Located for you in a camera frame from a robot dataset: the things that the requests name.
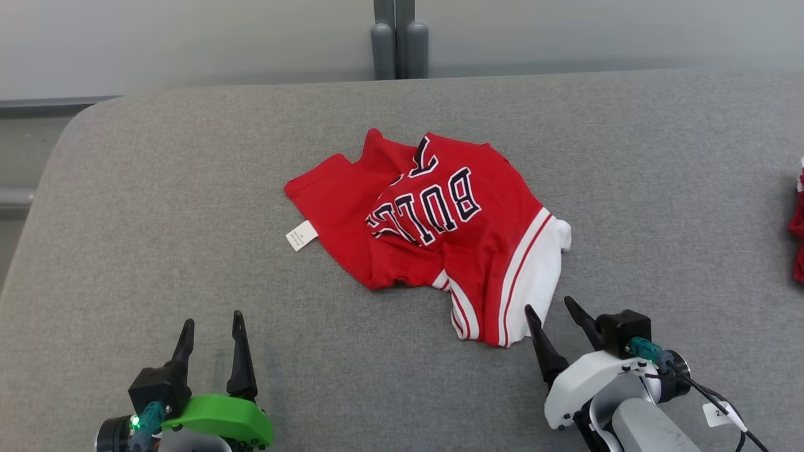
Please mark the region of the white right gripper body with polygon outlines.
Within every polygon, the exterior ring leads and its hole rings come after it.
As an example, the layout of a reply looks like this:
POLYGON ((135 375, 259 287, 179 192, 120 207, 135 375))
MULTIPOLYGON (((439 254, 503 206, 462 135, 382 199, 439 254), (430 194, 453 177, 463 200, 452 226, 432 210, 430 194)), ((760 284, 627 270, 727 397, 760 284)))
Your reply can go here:
POLYGON ((647 375, 655 377, 658 370, 642 358, 621 360, 604 351, 587 353, 555 378, 546 396, 546 422, 554 430, 569 427, 573 415, 588 404, 592 423, 602 426, 626 400, 656 404, 661 383, 647 375))

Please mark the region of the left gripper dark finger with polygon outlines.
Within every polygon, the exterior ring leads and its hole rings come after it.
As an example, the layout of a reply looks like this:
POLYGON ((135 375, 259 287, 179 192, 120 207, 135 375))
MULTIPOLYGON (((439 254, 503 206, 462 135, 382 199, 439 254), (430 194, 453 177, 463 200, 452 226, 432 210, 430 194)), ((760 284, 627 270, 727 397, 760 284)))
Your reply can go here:
POLYGON ((170 363, 181 371, 184 383, 187 383, 189 358, 193 352, 193 338, 195 338, 195 322, 185 320, 170 358, 170 363))
POLYGON ((231 376, 226 385, 227 394, 230 397, 256 402, 258 383, 254 374, 249 338, 241 311, 234 311, 232 338, 234 340, 234 358, 231 376))

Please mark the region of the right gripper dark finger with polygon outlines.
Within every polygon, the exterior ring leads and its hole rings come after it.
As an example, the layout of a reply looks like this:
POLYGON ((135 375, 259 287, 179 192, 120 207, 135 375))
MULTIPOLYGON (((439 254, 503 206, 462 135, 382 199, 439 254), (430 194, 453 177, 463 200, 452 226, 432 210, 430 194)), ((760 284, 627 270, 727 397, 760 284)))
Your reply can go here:
POLYGON ((525 306, 525 317, 543 381, 546 384, 553 384, 558 375, 569 367, 569 362, 555 350, 552 342, 546 337, 540 317, 533 306, 525 306))
POLYGON ((573 297, 565 297, 565 306, 574 323, 585 332, 585 336, 588 338, 592 348, 603 349, 604 340, 594 318, 573 297))

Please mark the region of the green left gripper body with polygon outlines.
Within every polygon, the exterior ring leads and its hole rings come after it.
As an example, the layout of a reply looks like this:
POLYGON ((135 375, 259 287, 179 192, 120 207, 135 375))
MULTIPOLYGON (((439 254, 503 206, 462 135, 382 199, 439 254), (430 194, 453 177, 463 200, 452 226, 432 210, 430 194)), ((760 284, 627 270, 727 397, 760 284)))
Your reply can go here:
POLYGON ((163 431, 180 430, 231 439, 247 448, 267 448, 274 441, 272 423, 256 403, 220 393, 191 397, 181 415, 163 421, 163 431))

